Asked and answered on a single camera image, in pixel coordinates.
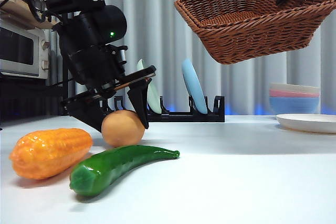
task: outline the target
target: brown woven basket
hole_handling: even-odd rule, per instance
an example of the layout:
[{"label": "brown woven basket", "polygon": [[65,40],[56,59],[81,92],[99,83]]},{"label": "brown woven basket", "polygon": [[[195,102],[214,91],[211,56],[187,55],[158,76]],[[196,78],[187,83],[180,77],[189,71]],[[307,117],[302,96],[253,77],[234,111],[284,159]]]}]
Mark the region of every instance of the brown woven basket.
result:
[{"label": "brown woven basket", "polygon": [[336,0],[177,0],[209,54],[231,64],[308,46]]}]

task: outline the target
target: light green plate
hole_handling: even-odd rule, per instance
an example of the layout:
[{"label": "light green plate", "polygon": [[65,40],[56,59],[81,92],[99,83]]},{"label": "light green plate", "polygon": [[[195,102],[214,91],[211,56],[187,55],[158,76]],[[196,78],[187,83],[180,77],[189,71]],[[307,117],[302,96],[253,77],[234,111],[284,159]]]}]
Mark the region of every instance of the light green plate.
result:
[{"label": "light green plate", "polygon": [[[138,61],[138,64],[136,65],[136,69],[137,71],[139,71],[144,68],[146,68],[145,62],[142,59],[140,59]],[[160,96],[153,81],[151,81],[148,85],[147,103],[149,107],[151,107],[152,111],[154,111],[156,114],[162,114],[162,109],[160,106]]]}]

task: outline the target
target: blue bowl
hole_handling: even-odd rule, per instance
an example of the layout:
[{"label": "blue bowl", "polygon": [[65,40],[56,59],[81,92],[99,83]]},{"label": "blue bowl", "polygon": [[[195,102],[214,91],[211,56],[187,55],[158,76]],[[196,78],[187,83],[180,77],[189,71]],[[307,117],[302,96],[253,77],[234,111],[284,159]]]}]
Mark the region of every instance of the blue bowl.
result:
[{"label": "blue bowl", "polygon": [[276,114],[313,114],[319,97],[270,97],[269,104]]}]

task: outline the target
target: egg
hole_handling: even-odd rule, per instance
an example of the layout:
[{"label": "egg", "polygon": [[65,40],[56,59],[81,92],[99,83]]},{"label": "egg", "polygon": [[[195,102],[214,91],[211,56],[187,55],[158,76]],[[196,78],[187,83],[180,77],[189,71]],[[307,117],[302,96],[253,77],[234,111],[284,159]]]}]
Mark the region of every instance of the egg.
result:
[{"label": "egg", "polygon": [[138,115],[130,110],[116,110],[108,114],[101,125],[101,134],[113,147],[138,144],[145,132]]}]

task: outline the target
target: toy green pepper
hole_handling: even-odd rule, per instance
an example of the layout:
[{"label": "toy green pepper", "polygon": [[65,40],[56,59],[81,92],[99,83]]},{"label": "toy green pepper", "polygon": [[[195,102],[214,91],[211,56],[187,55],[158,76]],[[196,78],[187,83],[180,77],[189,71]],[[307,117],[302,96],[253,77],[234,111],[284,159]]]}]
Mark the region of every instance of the toy green pepper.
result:
[{"label": "toy green pepper", "polygon": [[77,164],[70,174],[70,188],[83,196],[95,196],[129,170],[160,159],[176,159],[179,151],[129,145],[110,149]]}]

